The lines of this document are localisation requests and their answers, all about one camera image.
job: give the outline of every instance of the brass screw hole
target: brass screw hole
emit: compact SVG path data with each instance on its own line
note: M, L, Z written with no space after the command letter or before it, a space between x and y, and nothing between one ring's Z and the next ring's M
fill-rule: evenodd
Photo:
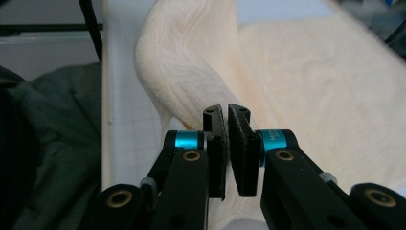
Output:
M197 151L187 151L183 153L183 159L186 161L196 161L200 159L200 153Z
M293 154L288 151L277 151L277 157L285 161L290 161L295 158Z
M366 190L365 196L373 203L383 207L393 208L396 206L396 200L393 197L376 189Z
M110 208L121 208L132 199L132 193L129 190L119 190L111 194L107 199L107 206Z

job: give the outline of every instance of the folded towel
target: folded towel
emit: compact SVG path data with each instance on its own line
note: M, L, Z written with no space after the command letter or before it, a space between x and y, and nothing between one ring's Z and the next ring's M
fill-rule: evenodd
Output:
M234 0L158 1L137 44L137 76L163 126L175 116L201 129L206 107L241 104L255 129L292 129L346 192L367 181L397 189L406 184L406 66L332 10L239 26ZM259 196L237 197L230 169L227 183L225 201L211 200L209 228L263 219Z

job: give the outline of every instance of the white towel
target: white towel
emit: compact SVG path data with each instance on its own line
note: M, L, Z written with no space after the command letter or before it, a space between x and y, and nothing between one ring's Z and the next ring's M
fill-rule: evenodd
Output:
M163 126L175 116L201 129L206 107L241 104L255 129L291 129L346 192L362 182L397 189L406 184L406 66L332 9L239 26L234 0L157 1L137 45L137 76ZM260 195L237 197L230 169L227 186L225 201L210 203L209 228L263 219Z

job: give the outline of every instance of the cream towel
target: cream towel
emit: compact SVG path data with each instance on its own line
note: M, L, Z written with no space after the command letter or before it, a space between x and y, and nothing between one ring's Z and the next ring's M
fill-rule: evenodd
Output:
M241 104L254 128L292 129L346 192L367 181L397 189L406 184L406 67L333 10L239 26L234 0L157 1L137 45L137 76L163 126L175 116L201 129L204 108ZM257 198L237 197L230 169L227 183L225 201L211 200L209 228L263 219L261 186Z

